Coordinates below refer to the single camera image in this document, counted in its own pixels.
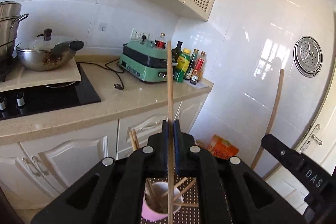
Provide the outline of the wooden chopstick in cup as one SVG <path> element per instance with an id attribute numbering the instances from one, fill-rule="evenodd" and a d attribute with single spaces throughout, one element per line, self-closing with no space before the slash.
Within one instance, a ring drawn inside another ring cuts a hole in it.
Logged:
<path id="1" fill-rule="evenodd" d="M 131 131 L 129 131 L 129 136 L 130 136 L 133 151 L 138 150 L 139 149 L 139 142 L 138 142 L 138 138 L 137 138 L 137 134 L 136 134 L 135 129 L 132 129 Z"/>
<path id="2" fill-rule="evenodd" d="M 175 202 L 179 197 L 183 196 L 186 192 L 188 192 L 196 183 L 196 179 L 193 179 L 178 195 L 176 195 L 173 199 Z"/>
<path id="3" fill-rule="evenodd" d="M 174 185 L 174 189 L 175 188 L 178 188 L 180 185 L 182 185 L 184 182 L 186 182 L 189 178 L 188 177 L 184 177 L 183 179 L 179 180 L 179 182 L 177 182 L 175 185 Z M 165 191 L 162 195 L 161 195 L 161 198 L 165 197 L 168 195 L 168 190 Z"/>

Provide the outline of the pink cup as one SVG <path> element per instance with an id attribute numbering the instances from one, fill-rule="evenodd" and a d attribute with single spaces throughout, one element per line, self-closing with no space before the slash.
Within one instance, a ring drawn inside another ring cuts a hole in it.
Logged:
<path id="1" fill-rule="evenodd" d="M 154 182 L 152 184 L 154 193 L 157 197 L 161 197 L 161 195 L 164 194 L 168 190 L 168 183 L 167 182 Z M 157 207 L 157 205 L 153 205 L 151 200 L 149 200 L 149 197 L 147 194 L 145 194 L 145 197 L 143 199 L 143 205 L 142 205 L 142 213 L 141 216 L 143 219 L 147 221 L 160 221 L 164 218 L 168 217 L 168 209 L 167 209 L 167 196 L 161 197 L 160 201 L 161 209 Z"/>

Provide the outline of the orange rice bag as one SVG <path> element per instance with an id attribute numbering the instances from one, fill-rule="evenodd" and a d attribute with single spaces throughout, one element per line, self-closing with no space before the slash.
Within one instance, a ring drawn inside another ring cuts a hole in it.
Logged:
<path id="1" fill-rule="evenodd" d="M 226 139 L 221 138 L 218 135 L 214 135 L 207 147 L 207 150 L 214 157 L 228 160 L 230 157 L 238 154 L 239 149 L 232 145 Z"/>

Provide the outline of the brown dotted table mat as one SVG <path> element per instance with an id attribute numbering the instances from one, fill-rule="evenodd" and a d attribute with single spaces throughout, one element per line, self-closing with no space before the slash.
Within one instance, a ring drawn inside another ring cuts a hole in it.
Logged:
<path id="1" fill-rule="evenodd" d="M 174 184 L 179 182 L 179 180 L 184 177 L 174 176 Z M 194 177 L 188 177 L 189 179 L 180 185 L 178 188 L 174 189 L 174 196 L 178 195 L 193 179 Z M 167 182 L 165 178 L 150 178 L 151 186 L 154 182 Z M 157 207 L 161 209 L 160 206 L 161 197 L 158 197 Z M 147 221 L 141 217 L 141 223 L 168 223 L 168 217 L 160 221 Z M 179 197 L 174 202 L 174 223 L 201 223 L 201 217 L 199 214 L 199 195 L 197 182 L 195 185 L 186 192 L 183 196 Z"/>

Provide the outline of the red sauce bottle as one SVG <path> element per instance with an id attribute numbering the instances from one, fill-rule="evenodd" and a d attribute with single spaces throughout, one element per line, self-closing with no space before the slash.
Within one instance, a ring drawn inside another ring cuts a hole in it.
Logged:
<path id="1" fill-rule="evenodd" d="M 200 57 L 197 59 L 197 63 L 195 64 L 193 74 L 190 78 L 190 83 L 193 85 L 196 85 L 201 78 L 202 68 L 205 63 L 205 55 L 206 53 L 202 51 Z"/>

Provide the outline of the dark soy sauce bottle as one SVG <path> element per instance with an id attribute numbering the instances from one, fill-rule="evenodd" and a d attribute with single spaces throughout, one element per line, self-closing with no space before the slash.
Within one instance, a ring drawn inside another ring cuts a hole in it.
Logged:
<path id="1" fill-rule="evenodd" d="M 190 57 L 189 67 L 188 67 L 188 69 L 187 69 L 187 71 L 184 75 L 185 80 L 190 80 L 190 78 L 193 74 L 195 64 L 196 64 L 197 58 L 198 58 L 198 53 L 199 53 L 199 50 L 195 48 L 194 51 L 193 51 L 193 54 Z"/>

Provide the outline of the black induction cooktop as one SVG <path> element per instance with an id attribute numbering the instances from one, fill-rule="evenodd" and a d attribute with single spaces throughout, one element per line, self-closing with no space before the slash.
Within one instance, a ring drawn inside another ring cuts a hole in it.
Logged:
<path id="1" fill-rule="evenodd" d="M 80 81 L 1 92 L 1 120 L 99 103 L 84 69 L 80 64 L 77 68 Z"/>

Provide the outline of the green electric grill appliance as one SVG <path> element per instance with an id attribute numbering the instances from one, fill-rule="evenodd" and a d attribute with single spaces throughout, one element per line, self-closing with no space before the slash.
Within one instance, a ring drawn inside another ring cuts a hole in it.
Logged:
<path id="1" fill-rule="evenodd" d="M 130 40 L 124 44 L 119 65 L 142 82 L 167 81 L 167 50 L 150 40 Z"/>

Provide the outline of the yellow green bottle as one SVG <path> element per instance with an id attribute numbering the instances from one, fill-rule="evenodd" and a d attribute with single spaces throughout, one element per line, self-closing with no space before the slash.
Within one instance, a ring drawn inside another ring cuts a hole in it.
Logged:
<path id="1" fill-rule="evenodd" d="M 190 64 L 191 50 L 184 48 L 177 59 L 177 65 L 174 68 L 173 79 L 181 83 Z"/>

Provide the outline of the beige cutting board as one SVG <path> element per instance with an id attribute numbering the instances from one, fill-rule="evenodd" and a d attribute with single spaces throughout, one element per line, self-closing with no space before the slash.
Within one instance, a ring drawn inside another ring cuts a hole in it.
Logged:
<path id="1" fill-rule="evenodd" d="M 80 80 L 81 74 L 74 59 L 57 69 L 42 72 L 28 70 L 18 63 L 6 76 L 5 82 L 1 81 L 0 92 Z"/>

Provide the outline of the round steel steamer plate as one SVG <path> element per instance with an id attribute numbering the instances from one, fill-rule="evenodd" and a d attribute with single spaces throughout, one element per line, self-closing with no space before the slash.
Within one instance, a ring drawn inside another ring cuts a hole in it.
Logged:
<path id="1" fill-rule="evenodd" d="M 313 78 L 318 75 L 322 68 L 321 47 L 311 36 L 303 36 L 295 43 L 293 59 L 299 73 L 307 78 Z"/>

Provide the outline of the dark olive oil bottle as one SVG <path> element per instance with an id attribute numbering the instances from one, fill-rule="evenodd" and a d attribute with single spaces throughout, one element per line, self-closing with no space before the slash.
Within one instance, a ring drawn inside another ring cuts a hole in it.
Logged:
<path id="1" fill-rule="evenodd" d="M 177 62 L 177 59 L 178 59 L 179 55 L 181 54 L 181 46 L 182 46 L 182 44 L 183 44 L 183 42 L 178 41 L 177 42 L 177 46 L 171 50 L 173 63 Z"/>

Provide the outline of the steel wok with lid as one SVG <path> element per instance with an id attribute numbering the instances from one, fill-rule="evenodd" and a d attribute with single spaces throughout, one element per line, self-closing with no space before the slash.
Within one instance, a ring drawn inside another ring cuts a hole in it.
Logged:
<path id="1" fill-rule="evenodd" d="M 68 63 L 76 52 L 84 48 L 84 42 L 65 36 L 55 36 L 47 28 L 34 40 L 16 46 L 17 58 L 31 71 L 42 72 L 57 69 Z"/>

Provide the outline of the stainless steel stock pot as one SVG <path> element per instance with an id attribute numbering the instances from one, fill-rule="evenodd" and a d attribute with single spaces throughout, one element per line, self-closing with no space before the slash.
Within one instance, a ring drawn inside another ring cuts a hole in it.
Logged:
<path id="1" fill-rule="evenodd" d="M 29 16 L 29 14 L 21 15 L 21 8 L 22 5 L 14 1 L 4 1 L 0 4 L 1 62 L 12 56 L 19 24 Z"/>

